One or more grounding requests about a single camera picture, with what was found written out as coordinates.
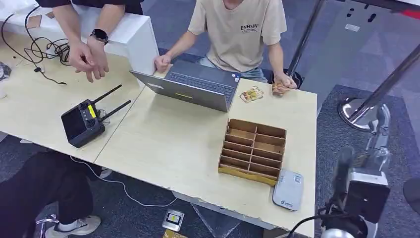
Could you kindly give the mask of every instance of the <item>sneaker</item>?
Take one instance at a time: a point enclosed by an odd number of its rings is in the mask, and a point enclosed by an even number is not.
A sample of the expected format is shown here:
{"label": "sneaker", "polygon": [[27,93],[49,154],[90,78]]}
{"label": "sneaker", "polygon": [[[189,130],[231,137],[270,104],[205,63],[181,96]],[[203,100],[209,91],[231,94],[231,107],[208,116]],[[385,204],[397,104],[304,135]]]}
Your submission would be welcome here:
{"label": "sneaker", "polygon": [[45,238],[66,238],[69,235],[84,236],[94,232],[101,224],[101,219],[97,216],[89,216],[77,220],[79,226],[71,231],[62,232],[58,225],[50,227],[45,233]]}
{"label": "sneaker", "polygon": [[111,175],[111,173],[112,173],[112,170],[102,167],[101,175],[99,175],[99,177],[102,179],[105,179],[106,177]]}

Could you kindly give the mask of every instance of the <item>laptop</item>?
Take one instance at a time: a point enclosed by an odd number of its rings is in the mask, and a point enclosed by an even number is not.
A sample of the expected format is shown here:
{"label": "laptop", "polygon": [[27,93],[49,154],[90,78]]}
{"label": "laptop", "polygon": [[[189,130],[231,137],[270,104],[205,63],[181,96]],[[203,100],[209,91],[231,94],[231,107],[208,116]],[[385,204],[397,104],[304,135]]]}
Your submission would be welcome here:
{"label": "laptop", "polygon": [[165,78],[130,72],[154,92],[228,112],[240,74],[178,60]]}

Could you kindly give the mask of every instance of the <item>beige t-shirt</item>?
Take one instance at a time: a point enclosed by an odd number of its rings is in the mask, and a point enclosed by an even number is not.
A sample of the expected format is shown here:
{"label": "beige t-shirt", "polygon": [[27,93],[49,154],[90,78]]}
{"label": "beige t-shirt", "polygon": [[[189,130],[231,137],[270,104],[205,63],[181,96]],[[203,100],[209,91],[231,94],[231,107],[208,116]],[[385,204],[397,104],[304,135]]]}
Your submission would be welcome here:
{"label": "beige t-shirt", "polygon": [[264,44],[279,42],[287,27],[281,0],[243,0],[233,10],[223,0],[197,0],[188,30],[208,31],[207,57],[216,66],[245,72],[261,64]]}

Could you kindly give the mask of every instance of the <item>man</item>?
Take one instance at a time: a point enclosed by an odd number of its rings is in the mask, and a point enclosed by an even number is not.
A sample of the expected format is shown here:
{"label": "man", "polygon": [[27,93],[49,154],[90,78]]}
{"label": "man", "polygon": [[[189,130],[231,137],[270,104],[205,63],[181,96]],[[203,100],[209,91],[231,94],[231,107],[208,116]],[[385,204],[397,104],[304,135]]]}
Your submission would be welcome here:
{"label": "man", "polygon": [[[101,168],[91,165],[96,174]],[[46,238],[87,235],[101,223],[90,216],[93,199],[87,181],[93,173],[69,156],[50,151],[29,158],[9,180],[0,183],[0,234],[22,238],[43,208],[58,202],[59,224],[49,228]]]}
{"label": "man", "polygon": [[263,47],[267,45],[274,82],[285,93],[296,88],[294,81],[283,73],[279,42],[286,29],[281,0],[197,0],[188,31],[165,55],[155,59],[155,65],[159,72],[166,71],[174,57],[192,47],[197,36],[208,31],[211,48],[200,64],[267,82],[259,68]]}
{"label": "man", "polygon": [[109,72],[104,51],[108,36],[116,28],[127,11],[142,14],[142,0],[74,0],[74,4],[102,7],[95,29],[87,43],[81,41],[79,15],[70,0],[36,0],[42,7],[52,7],[55,18],[68,38],[70,45],[69,62],[76,72],[85,72],[89,82],[105,77]]}

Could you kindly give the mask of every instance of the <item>drone remote controller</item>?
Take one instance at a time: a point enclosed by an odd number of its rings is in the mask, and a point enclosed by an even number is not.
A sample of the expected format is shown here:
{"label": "drone remote controller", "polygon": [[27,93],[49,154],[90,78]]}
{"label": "drone remote controller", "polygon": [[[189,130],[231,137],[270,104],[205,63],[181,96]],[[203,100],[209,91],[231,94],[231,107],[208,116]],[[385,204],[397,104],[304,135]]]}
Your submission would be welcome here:
{"label": "drone remote controller", "polygon": [[105,131],[103,121],[131,103],[131,101],[128,100],[104,117],[99,117],[100,114],[96,109],[95,104],[121,86],[121,84],[116,86],[94,101],[87,99],[61,115],[61,121],[63,122],[67,140],[71,145],[80,148],[101,135]]}

